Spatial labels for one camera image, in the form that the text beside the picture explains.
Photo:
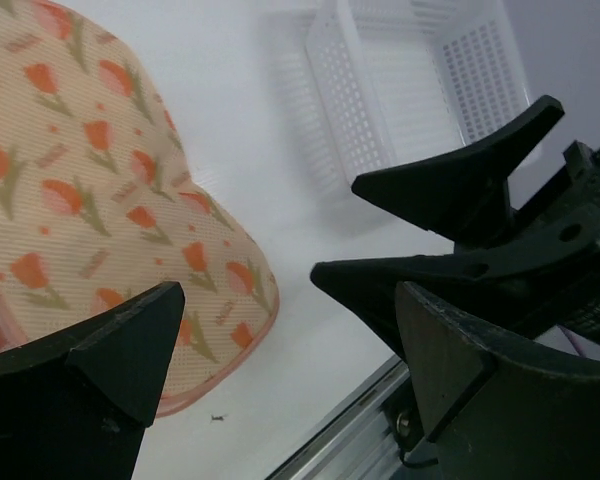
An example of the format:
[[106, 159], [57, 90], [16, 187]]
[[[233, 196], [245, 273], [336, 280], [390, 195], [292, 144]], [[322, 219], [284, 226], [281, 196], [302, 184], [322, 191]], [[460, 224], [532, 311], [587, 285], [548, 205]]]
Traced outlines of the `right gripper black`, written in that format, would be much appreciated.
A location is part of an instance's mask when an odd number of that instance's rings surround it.
[[544, 95], [496, 132], [429, 159], [361, 174], [352, 192], [447, 239], [502, 239], [439, 256], [317, 263], [311, 282], [403, 355], [395, 290], [414, 282], [498, 327], [536, 338], [555, 325], [600, 345], [600, 149], [572, 143], [520, 209], [508, 178], [564, 116]]

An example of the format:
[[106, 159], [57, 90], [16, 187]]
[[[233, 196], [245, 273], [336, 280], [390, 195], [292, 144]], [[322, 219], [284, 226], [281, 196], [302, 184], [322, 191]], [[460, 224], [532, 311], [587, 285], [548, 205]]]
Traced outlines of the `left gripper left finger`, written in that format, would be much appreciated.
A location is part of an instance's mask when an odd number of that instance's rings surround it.
[[164, 282], [0, 353], [0, 479], [129, 479], [185, 304]]

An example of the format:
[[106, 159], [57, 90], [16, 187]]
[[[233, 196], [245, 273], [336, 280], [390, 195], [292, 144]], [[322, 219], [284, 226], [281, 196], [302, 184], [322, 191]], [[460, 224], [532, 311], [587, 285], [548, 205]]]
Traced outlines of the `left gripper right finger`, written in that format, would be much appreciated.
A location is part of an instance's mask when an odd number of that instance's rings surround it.
[[396, 319], [446, 479], [600, 479], [600, 361], [472, 316], [404, 282]]

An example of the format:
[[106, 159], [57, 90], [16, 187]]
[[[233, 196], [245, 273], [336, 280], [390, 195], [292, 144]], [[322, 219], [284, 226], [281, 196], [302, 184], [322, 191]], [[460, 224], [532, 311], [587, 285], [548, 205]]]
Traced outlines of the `peach floral mesh laundry bag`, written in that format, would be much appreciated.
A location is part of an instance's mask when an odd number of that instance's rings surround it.
[[238, 368], [279, 290], [253, 238], [190, 174], [121, 40], [52, 1], [0, 1], [0, 352], [177, 281], [184, 313], [157, 413]]

